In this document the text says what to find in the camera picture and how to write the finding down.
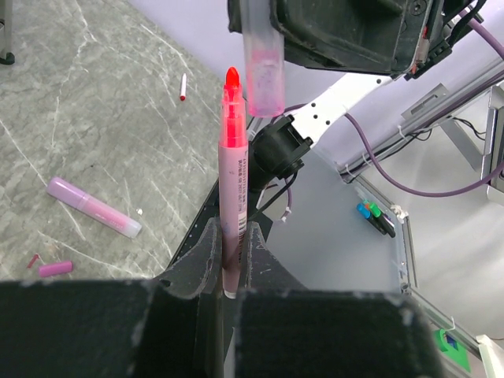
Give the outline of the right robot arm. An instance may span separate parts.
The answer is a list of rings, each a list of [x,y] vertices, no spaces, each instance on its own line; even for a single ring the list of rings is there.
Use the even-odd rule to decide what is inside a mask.
[[[264,189],[302,167],[302,157],[340,117],[392,80],[416,79],[469,33],[482,2],[230,1],[228,29],[243,36],[246,100],[270,124],[249,148],[248,188]],[[284,65],[341,72],[296,113],[285,112]]]

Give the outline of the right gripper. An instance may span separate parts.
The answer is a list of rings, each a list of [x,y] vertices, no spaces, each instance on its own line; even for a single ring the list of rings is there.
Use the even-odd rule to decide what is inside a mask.
[[[480,22],[479,1],[249,1],[266,6],[285,58],[311,69],[417,79]]]

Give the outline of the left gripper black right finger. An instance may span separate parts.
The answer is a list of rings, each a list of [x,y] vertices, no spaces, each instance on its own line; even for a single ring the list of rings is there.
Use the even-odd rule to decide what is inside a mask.
[[[302,285],[269,251],[259,223],[247,224],[241,255],[240,289],[305,291]]]

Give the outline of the white pen with red tip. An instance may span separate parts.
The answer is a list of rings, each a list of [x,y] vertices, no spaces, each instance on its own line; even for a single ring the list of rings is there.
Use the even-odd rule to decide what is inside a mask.
[[[183,73],[180,79],[180,100],[183,102],[187,97],[187,74]]]

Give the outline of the thick pink marker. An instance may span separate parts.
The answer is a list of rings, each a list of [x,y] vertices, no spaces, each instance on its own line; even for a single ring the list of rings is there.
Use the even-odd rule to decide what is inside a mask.
[[[47,185],[46,191],[58,201],[130,239],[134,239],[142,229],[142,225],[136,220],[131,219],[129,216],[101,202],[60,177],[52,178]]]

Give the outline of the translucent highlighter cap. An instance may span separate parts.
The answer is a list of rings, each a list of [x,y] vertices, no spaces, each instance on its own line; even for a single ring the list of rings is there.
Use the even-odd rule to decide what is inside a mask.
[[[239,5],[249,113],[260,118],[280,115],[285,107],[284,37],[272,26],[269,1]]]

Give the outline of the slim pink highlighter pen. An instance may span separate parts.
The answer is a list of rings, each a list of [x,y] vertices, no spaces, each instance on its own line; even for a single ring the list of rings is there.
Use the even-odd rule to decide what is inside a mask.
[[[241,272],[241,250],[247,226],[248,140],[243,88],[236,68],[226,73],[218,144],[219,218],[222,231],[222,275],[226,297],[234,299]]]

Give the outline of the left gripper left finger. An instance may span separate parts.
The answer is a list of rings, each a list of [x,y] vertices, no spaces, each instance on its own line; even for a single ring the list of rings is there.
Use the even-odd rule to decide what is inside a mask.
[[[210,218],[196,244],[154,282],[172,296],[193,299],[221,292],[221,225]]]

